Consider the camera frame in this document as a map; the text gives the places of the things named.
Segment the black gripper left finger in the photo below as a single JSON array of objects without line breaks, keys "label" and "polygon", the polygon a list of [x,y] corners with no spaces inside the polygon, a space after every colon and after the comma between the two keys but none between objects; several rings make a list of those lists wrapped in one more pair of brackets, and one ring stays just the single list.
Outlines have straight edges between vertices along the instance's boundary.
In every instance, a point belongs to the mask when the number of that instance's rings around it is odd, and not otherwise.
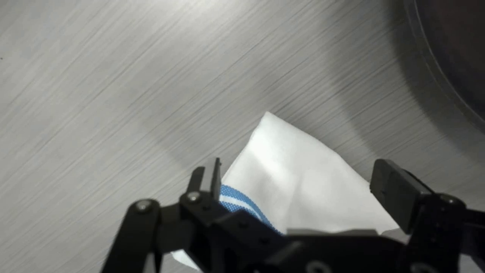
[{"label": "black gripper left finger", "polygon": [[278,232],[250,212],[219,200],[220,159],[197,166],[173,204],[134,201],[117,230],[102,273],[163,273],[166,254],[184,250],[203,273],[276,273],[267,259]]}]

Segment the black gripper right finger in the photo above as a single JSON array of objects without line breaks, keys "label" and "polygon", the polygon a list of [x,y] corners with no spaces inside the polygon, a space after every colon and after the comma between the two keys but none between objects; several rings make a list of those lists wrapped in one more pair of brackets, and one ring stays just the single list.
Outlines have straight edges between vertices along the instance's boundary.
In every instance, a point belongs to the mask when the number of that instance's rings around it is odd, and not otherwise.
[{"label": "black gripper right finger", "polygon": [[370,189],[410,236],[405,263],[410,273],[460,273],[467,254],[485,271],[485,212],[461,198],[435,192],[390,159],[376,159]]}]

